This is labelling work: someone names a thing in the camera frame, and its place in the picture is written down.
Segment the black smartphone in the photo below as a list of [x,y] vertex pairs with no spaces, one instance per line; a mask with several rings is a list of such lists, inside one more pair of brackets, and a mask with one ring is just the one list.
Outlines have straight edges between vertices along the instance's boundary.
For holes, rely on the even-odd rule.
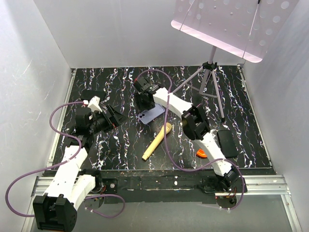
[[101,102],[104,100],[105,95],[105,91],[85,89],[81,92],[80,99],[90,101],[93,97],[99,97],[99,101]]

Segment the lavender phone case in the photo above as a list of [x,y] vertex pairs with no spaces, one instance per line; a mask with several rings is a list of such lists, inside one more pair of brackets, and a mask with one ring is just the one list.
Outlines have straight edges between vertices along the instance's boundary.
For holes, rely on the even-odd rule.
[[152,122],[154,119],[164,113],[165,109],[160,104],[155,104],[155,107],[150,110],[144,110],[138,114],[138,119],[144,125]]

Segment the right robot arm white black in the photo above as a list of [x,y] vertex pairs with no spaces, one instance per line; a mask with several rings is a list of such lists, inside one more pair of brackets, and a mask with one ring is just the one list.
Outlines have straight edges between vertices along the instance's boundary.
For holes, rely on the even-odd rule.
[[181,119],[183,133],[208,155],[222,191],[231,191],[238,180],[241,181],[241,191],[245,191],[245,182],[238,167],[228,160],[239,155],[230,130],[217,131],[216,142],[202,104],[194,105],[184,101],[165,87],[152,84],[144,77],[136,78],[134,87],[137,91],[134,95],[135,101],[140,110],[150,110],[157,103]]

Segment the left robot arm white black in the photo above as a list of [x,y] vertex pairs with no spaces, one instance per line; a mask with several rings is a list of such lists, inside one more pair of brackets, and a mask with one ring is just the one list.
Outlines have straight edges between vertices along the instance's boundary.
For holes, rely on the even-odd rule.
[[110,105],[104,113],[99,106],[77,109],[74,126],[66,142],[62,165],[42,196],[36,196],[33,210],[37,227],[42,231],[71,232],[76,224],[79,206],[91,198],[103,203],[105,197],[122,197],[111,190],[111,181],[102,179],[99,170],[82,169],[99,132],[110,132],[121,126],[126,116]]

